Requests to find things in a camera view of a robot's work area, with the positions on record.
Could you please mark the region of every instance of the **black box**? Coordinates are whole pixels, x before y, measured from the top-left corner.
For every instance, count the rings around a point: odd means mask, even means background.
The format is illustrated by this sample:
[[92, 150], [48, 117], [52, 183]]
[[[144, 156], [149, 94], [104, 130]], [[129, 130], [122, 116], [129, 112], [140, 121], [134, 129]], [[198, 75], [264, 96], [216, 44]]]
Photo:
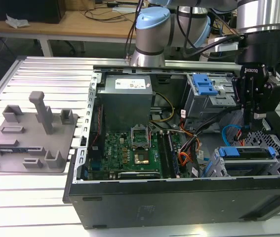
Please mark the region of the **black box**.
[[0, 0], [0, 21], [7, 14], [19, 20], [58, 24], [65, 11], [65, 0]]

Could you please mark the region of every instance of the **metal slotted table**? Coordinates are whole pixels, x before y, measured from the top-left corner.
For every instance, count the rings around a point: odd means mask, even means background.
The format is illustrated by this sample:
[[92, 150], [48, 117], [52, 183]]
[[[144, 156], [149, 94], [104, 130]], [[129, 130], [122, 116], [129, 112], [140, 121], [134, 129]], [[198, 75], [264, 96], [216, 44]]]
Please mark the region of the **metal slotted table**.
[[[0, 81], [0, 125], [8, 104], [19, 105], [24, 112], [35, 112], [28, 101], [33, 90], [45, 93], [45, 104], [59, 113], [72, 108], [79, 120], [68, 161], [78, 147], [88, 88], [94, 66], [128, 66], [120, 59], [42, 58], [17, 60]], [[231, 63], [168, 61], [168, 67], [238, 70]], [[277, 108], [280, 116], [280, 105]], [[222, 223], [206, 225], [143, 227], [86, 231], [74, 208], [63, 204], [62, 197], [69, 163], [60, 174], [0, 173], [0, 235], [2, 236], [279, 236], [280, 214], [266, 222]]]

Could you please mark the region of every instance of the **gray vertical post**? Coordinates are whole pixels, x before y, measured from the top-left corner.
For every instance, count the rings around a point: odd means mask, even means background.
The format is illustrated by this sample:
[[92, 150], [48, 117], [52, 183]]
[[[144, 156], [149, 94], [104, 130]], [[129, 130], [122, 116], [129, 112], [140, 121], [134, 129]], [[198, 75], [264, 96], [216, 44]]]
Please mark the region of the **gray vertical post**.
[[29, 101], [35, 105], [40, 121], [42, 122], [43, 128], [46, 134], [49, 135], [52, 134], [53, 127], [52, 122], [48, 117], [43, 98], [44, 93], [42, 91], [33, 91], [29, 96]]

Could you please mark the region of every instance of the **blue drive bracket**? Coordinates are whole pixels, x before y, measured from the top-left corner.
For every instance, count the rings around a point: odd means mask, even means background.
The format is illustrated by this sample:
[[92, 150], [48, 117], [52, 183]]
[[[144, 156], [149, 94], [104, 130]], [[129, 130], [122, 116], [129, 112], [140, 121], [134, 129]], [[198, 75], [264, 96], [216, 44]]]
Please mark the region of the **blue drive bracket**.
[[198, 90], [199, 95], [217, 95], [212, 85], [212, 81], [206, 74], [193, 74], [193, 82]]
[[273, 147], [268, 147], [268, 151], [272, 157], [275, 157], [277, 155]]
[[221, 157], [239, 157], [239, 151], [236, 147], [221, 147], [219, 149]]

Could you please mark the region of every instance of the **motherboard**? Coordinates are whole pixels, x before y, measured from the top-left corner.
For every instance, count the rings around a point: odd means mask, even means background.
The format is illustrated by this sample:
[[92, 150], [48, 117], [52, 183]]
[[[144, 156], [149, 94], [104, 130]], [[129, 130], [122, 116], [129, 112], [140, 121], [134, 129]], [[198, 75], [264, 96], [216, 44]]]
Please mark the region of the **motherboard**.
[[178, 133], [148, 132], [145, 129], [136, 131], [106, 133], [103, 158], [100, 162], [90, 162], [88, 179], [187, 176], [179, 170], [177, 157], [181, 137]]

